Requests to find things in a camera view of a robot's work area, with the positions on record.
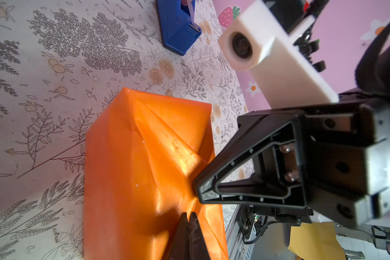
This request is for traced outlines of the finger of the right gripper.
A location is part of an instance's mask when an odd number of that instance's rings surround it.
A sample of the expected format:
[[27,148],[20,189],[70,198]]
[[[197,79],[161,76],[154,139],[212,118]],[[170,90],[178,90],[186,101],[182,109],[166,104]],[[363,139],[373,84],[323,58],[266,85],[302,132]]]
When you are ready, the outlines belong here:
[[238,131],[194,179],[199,201],[306,208],[305,119],[301,109],[239,116]]

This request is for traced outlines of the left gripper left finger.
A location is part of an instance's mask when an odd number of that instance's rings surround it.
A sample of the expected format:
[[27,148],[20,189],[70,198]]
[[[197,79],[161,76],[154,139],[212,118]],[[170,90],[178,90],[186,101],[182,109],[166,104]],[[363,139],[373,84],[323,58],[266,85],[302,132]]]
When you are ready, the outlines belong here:
[[175,234],[163,257],[164,260],[188,260],[189,258],[189,221],[187,213],[181,214]]

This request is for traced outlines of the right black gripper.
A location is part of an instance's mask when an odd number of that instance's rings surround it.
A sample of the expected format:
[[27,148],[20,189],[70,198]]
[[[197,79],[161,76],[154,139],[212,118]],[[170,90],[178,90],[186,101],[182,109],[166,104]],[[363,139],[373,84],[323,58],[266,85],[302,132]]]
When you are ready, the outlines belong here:
[[390,211],[390,104],[371,98],[303,106],[301,208],[348,228]]

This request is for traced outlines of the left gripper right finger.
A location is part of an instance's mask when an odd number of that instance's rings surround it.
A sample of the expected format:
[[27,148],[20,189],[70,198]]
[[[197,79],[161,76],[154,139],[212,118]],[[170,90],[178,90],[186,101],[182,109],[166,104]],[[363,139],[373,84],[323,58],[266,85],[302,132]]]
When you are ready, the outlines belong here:
[[197,214],[192,212],[188,223],[188,258],[211,260]]

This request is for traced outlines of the orange yellow wrapping paper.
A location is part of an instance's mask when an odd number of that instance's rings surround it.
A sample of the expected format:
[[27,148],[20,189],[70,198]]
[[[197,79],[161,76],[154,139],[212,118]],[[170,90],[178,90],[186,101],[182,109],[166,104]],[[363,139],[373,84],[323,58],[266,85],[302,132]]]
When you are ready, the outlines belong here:
[[124,88],[86,132],[84,258],[164,260],[182,213],[226,260],[223,210],[194,179],[215,158],[207,103]]

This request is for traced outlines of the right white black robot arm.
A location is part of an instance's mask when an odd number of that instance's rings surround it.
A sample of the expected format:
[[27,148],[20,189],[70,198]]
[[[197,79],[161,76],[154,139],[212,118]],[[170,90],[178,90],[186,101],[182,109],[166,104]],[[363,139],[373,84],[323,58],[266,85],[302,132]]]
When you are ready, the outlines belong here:
[[373,41],[333,104],[251,112],[195,178],[203,204],[313,210],[347,228],[390,212],[390,46]]

